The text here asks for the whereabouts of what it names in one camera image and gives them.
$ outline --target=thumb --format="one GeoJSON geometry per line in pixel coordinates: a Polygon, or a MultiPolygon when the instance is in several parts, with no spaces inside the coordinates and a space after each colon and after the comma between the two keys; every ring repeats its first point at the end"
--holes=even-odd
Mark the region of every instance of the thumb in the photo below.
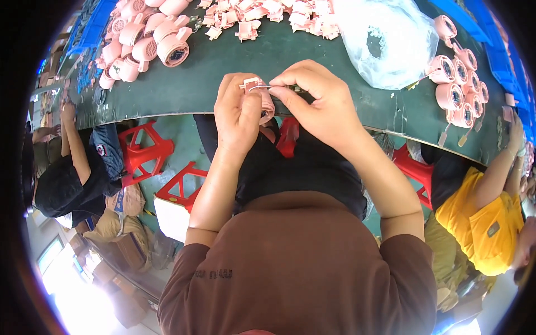
{"type": "Polygon", "coordinates": [[[239,124],[259,125],[262,109],[262,98],[258,92],[250,92],[244,97],[242,102],[242,113],[240,113],[239,124]]]}
{"type": "Polygon", "coordinates": [[[288,110],[293,114],[300,114],[301,112],[308,110],[311,106],[296,92],[292,91],[290,88],[283,86],[273,86],[268,92],[281,100],[283,105],[285,105],[288,110]]]}

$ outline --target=pile of pink plastic parts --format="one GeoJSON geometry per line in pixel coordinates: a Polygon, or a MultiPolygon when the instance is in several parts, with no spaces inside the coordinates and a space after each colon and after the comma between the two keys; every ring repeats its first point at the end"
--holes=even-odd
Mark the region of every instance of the pile of pink plastic parts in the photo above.
{"type": "Polygon", "coordinates": [[[439,84],[437,103],[445,110],[449,124],[472,129],[475,120],[484,113],[484,103],[489,100],[488,88],[477,76],[477,59],[473,52],[463,49],[456,41],[458,32],[452,20],[441,15],[434,22],[440,39],[455,53],[454,59],[436,56],[427,71],[428,77],[439,84]]]}
{"type": "Polygon", "coordinates": [[[120,0],[110,13],[100,58],[104,69],[99,84],[104,89],[116,80],[135,81],[159,57],[170,68],[184,62],[190,48],[186,39],[192,33],[187,16],[178,16],[192,0],[120,0]]]}
{"type": "Polygon", "coordinates": [[[201,0],[198,8],[206,9],[202,24],[209,27],[205,34],[210,40],[217,39],[222,29],[231,28],[236,22],[240,39],[254,40],[258,37],[259,19],[281,22],[283,13],[290,14],[288,21],[293,32],[306,31],[332,40],[339,36],[332,0],[201,0]]]}

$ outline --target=brown shirt sleeve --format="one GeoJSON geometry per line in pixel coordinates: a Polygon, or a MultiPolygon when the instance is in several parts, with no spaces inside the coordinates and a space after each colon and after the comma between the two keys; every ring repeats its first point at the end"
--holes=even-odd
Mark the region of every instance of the brown shirt sleeve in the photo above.
{"type": "Polygon", "coordinates": [[[431,334],[436,321],[437,287],[433,252],[413,235],[396,235],[382,243],[380,254],[389,265],[390,303],[381,308],[384,334],[431,334]]]}
{"type": "Polygon", "coordinates": [[[184,315],[181,313],[187,298],[184,293],[190,286],[197,266],[205,260],[209,249],[202,244],[188,244],[177,253],[172,275],[164,287],[158,304],[158,323],[165,335],[176,334],[177,328],[174,327],[178,321],[176,318],[184,315]]]}

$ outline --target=person in black shirt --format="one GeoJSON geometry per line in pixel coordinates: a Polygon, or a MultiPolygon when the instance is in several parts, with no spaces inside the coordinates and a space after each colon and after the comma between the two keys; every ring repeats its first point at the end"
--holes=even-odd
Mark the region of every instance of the person in black shirt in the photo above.
{"type": "Polygon", "coordinates": [[[102,215],[105,196],[121,189],[123,152],[115,125],[93,128],[84,146],[75,126],[76,106],[63,105],[62,155],[35,180],[34,206],[49,218],[70,215],[72,227],[89,216],[102,215]]]}

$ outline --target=yellow shirt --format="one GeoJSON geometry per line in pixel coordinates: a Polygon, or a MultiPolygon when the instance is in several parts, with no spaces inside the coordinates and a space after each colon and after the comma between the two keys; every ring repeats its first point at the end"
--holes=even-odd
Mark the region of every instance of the yellow shirt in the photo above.
{"type": "Polygon", "coordinates": [[[484,174],[471,167],[461,187],[436,210],[436,220],[451,233],[461,250],[485,276],[508,270],[523,227],[519,196],[503,191],[476,211],[471,192],[484,174]]]}

